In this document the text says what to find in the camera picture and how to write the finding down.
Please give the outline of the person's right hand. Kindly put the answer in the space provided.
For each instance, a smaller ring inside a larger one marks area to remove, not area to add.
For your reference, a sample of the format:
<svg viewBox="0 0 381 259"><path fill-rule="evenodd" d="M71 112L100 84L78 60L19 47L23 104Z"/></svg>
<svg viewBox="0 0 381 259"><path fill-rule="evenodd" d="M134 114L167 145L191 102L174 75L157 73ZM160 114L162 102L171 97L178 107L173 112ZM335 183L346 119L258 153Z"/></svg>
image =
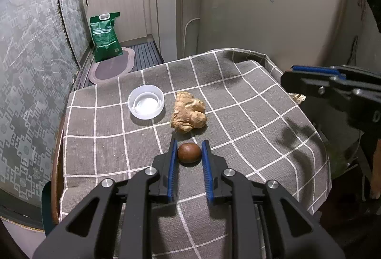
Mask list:
<svg viewBox="0 0 381 259"><path fill-rule="evenodd" d="M381 140L378 139L376 150L373 154L373 170L371 176L371 196L379 199L381 193Z"/></svg>

